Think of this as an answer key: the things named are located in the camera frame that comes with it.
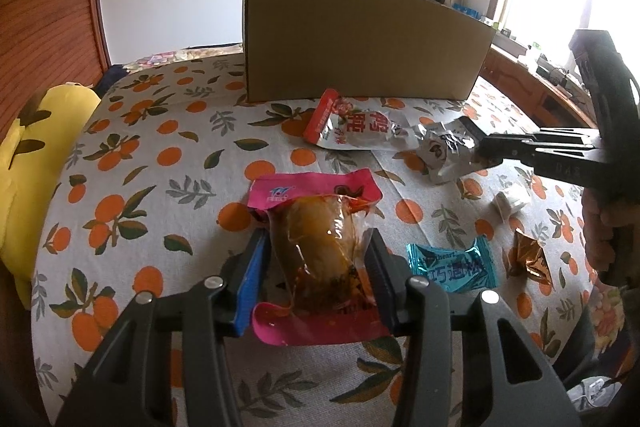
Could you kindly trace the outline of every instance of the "brown cardboard box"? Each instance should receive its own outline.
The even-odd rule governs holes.
[[[494,29],[431,0],[244,0],[249,102],[466,100]]]

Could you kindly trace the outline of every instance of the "hand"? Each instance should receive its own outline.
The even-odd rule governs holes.
[[[600,209],[592,190],[585,188],[582,194],[582,218],[584,219],[584,250],[591,266],[606,270],[616,258],[609,241],[613,229],[634,225],[634,254],[640,247],[640,204],[618,200]]]

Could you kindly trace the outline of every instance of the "teal candy wrapper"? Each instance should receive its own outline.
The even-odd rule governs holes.
[[[498,285],[491,247],[485,235],[478,235],[466,250],[411,243],[406,246],[406,251],[412,273],[427,277],[447,292],[466,292]]]

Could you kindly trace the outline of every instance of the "silver rivet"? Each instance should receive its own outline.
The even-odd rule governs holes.
[[[409,284],[417,290],[420,290],[422,288],[427,288],[427,286],[429,285],[429,280],[427,279],[427,277],[414,275],[413,277],[409,278]]]
[[[222,277],[218,277],[217,275],[212,275],[204,280],[204,285],[210,290],[217,290],[224,283],[225,282],[222,280]]]
[[[138,304],[149,304],[154,299],[154,295],[151,292],[140,292],[136,295],[136,302]]]
[[[482,300],[487,304],[497,304],[500,300],[500,296],[493,290],[484,290],[481,295]]]

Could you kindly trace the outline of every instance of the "snack package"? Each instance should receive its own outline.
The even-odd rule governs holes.
[[[426,163],[434,184],[494,166],[476,155],[483,133],[466,116],[448,123],[418,124],[414,129],[420,140],[415,153]]]
[[[515,230],[513,240],[513,254],[509,254],[510,268],[507,275],[511,277],[526,273],[527,277],[533,281],[553,286],[545,251],[538,240],[520,229]]]
[[[382,199],[369,169],[272,174],[249,190],[269,217],[290,303],[256,305],[258,338],[277,346],[363,342],[388,334],[364,268],[364,217]]]
[[[466,292],[498,285],[491,247],[485,235],[478,235],[466,250],[409,244],[406,251],[412,273],[427,277],[447,292]]]
[[[504,188],[494,197],[494,205],[498,208],[504,222],[530,202],[531,194],[525,187],[518,184]]]
[[[405,151],[418,147],[414,130],[401,111],[354,107],[335,89],[327,89],[303,134],[325,149]]]

